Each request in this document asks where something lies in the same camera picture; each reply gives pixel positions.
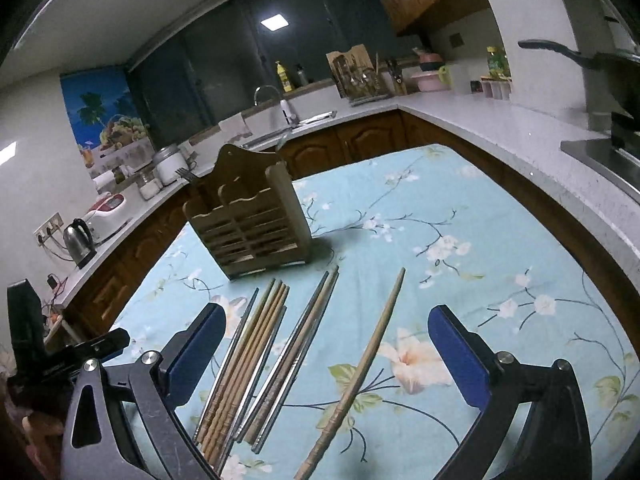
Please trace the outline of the person's left hand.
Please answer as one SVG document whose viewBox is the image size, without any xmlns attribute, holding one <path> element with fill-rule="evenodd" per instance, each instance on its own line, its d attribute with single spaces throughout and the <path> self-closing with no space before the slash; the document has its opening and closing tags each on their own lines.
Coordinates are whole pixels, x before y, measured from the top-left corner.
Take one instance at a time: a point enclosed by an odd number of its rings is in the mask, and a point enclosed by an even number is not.
<svg viewBox="0 0 640 480">
<path fill-rule="evenodd" d="M 24 451 L 43 478 L 61 478 L 63 423 L 49 414 L 17 406 L 8 396 L 1 406 L 13 433 L 23 441 Z"/>
</svg>

